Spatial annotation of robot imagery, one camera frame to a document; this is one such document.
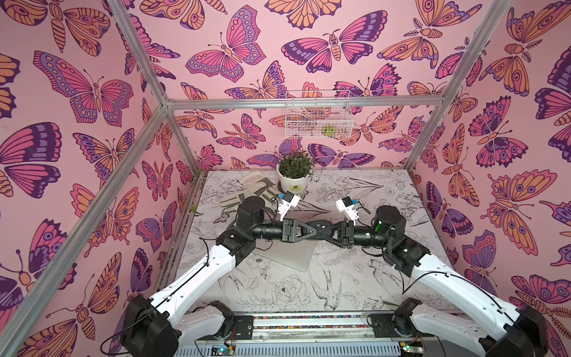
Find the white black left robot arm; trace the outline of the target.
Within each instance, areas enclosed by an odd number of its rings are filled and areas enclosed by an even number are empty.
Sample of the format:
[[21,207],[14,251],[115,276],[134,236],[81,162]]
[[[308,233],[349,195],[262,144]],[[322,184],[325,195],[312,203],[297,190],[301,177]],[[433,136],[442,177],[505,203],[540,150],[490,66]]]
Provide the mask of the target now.
[[233,223],[207,248],[206,255],[180,278],[149,298],[128,303],[121,327],[106,343],[105,356],[174,356],[181,346],[205,336],[225,338],[233,331],[234,313],[215,301],[197,312],[191,306],[222,276],[254,252],[260,239],[297,243],[336,237],[329,221],[304,223],[287,219],[293,196],[279,203],[275,222],[265,202],[251,196],[242,202]]

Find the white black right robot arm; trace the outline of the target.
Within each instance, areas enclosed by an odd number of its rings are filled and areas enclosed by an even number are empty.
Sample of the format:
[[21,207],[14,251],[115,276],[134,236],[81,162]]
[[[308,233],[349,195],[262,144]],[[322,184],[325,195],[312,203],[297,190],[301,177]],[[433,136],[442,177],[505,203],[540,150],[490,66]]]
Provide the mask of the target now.
[[368,226],[353,221],[313,221],[319,240],[344,248],[354,245],[380,250],[385,263],[410,278],[405,289],[423,284],[453,303],[463,317],[438,312],[408,297],[392,317],[402,337],[429,334],[479,356],[545,356],[549,349],[543,315],[532,307],[517,307],[474,285],[435,254],[404,233],[405,218],[383,205]]

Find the silver laptop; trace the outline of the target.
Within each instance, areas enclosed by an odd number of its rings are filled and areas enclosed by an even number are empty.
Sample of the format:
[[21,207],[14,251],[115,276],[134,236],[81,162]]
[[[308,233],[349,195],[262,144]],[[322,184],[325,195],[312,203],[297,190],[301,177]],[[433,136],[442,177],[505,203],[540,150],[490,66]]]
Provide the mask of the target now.
[[313,240],[287,243],[279,240],[258,239],[254,253],[289,268],[306,272],[315,252],[316,244]]

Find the black wireless mouse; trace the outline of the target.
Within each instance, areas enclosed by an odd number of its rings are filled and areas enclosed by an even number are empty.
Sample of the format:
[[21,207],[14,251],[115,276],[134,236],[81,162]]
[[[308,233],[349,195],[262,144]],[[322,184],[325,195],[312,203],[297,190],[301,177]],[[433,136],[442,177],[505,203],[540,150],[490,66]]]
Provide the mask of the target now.
[[318,236],[333,237],[335,235],[335,229],[329,220],[314,220],[307,225],[315,229]]

